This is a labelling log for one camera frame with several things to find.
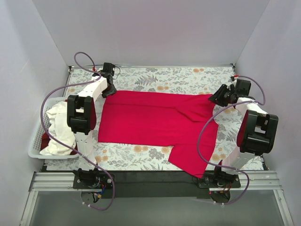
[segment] floral tablecloth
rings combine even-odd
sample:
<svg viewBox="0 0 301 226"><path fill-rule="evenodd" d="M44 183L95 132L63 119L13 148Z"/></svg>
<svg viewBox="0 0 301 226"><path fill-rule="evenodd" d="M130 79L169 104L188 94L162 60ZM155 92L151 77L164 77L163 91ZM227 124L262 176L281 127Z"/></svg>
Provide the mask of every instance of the floral tablecloth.
<svg viewBox="0 0 301 226"><path fill-rule="evenodd" d="M142 68L121 67L120 75L114 84L117 90L134 90L147 92L163 92L178 94L208 94L214 93L222 84L230 82L233 75L231 67L204 68ZM74 70L70 84L89 81L91 73L81 69ZM77 94L84 86L67 89L66 96ZM104 99L99 97L95 102L97 112L96 130L93 132L95 158L98 164L106 170L180 170L168 161L172 147L149 145L127 145L115 143L98 143L97 135L102 114ZM227 109L215 121L219 124L216 146L211 162L218 163L225 159L236 146L236 136L242 116L235 110ZM76 170L79 159L45 160L47 170ZM244 170L262 170L260 157L250 160Z"/></svg>

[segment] white laundry basket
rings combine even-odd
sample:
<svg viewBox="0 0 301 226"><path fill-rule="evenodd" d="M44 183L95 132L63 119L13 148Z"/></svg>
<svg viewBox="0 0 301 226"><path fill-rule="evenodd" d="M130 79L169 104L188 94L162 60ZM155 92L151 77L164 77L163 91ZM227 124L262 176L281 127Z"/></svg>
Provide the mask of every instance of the white laundry basket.
<svg viewBox="0 0 301 226"><path fill-rule="evenodd" d="M52 108L53 105L65 101L65 97L56 97L56 98L49 98L44 106L43 118L45 122L46 128L50 127L49 118L46 115L46 111ZM28 155L32 158L38 159L73 159L79 156L79 154L75 155L41 155L41 143L42 143L42 136L45 133L42 124L39 120L39 123L36 126L36 132L33 134L32 143L28 149Z"/></svg>

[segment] black mounting plate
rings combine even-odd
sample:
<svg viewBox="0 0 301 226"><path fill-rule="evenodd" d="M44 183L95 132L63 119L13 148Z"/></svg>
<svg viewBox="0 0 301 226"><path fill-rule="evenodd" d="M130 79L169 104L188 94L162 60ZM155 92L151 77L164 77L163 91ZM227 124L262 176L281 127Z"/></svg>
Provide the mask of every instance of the black mounting plate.
<svg viewBox="0 0 301 226"><path fill-rule="evenodd" d="M103 185L106 186L106 189L112 189L112 182L108 183L108 180L110 179L108 175L105 173L102 173L101 171L97 175L100 178L100 181L102 182ZM85 183L85 181L81 181L78 176L74 176L74 181L73 181L73 188L74 189L101 189L102 185L99 184L98 186L94 187L93 185L89 185Z"/></svg>
<svg viewBox="0 0 301 226"><path fill-rule="evenodd" d="M202 176L202 178L198 179L198 187L199 188L213 188L217 187L216 184L213 182L214 178L214 171L213 170L206 170ZM236 176L233 183L231 183L231 188L240 188L241 184L239 181L238 175Z"/></svg>

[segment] white wall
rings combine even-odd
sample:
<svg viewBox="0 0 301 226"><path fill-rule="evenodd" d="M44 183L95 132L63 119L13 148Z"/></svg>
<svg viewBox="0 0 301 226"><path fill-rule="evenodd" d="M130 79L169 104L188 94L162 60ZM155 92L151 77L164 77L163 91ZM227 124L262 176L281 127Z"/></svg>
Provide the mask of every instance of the white wall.
<svg viewBox="0 0 301 226"><path fill-rule="evenodd" d="M268 1L33 0L68 65L235 63Z"/></svg>
<svg viewBox="0 0 301 226"><path fill-rule="evenodd" d="M16 226L42 164L27 154L40 104L68 68L31 0L0 1L0 31L0 225Z"/></svg>
<svg viewBox="0 0 301 226"><path fill-rule="evenodd" d="M237 62L239 74L262 84L263 109L279 117L275 145L265 159L278 173L295 225L301 225L300 12L299 0L271 0Z"/></svg>

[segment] red garment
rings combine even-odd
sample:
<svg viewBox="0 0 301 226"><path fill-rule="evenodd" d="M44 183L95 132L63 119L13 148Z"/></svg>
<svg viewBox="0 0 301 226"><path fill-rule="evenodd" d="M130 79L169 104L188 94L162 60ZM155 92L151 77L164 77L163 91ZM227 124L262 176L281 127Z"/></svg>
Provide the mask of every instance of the red garment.
<svg viewBox="0 0 301 226"><path fill-rule="evenodd" d="M212 117L214 104L209 97L117 91L104 103L98 142L173 145L169 161L192 175L202 174L207 163L198 155L197 140ZM217 129L212 121L201 139L200 150L207 160L214 151Z"/></svg>

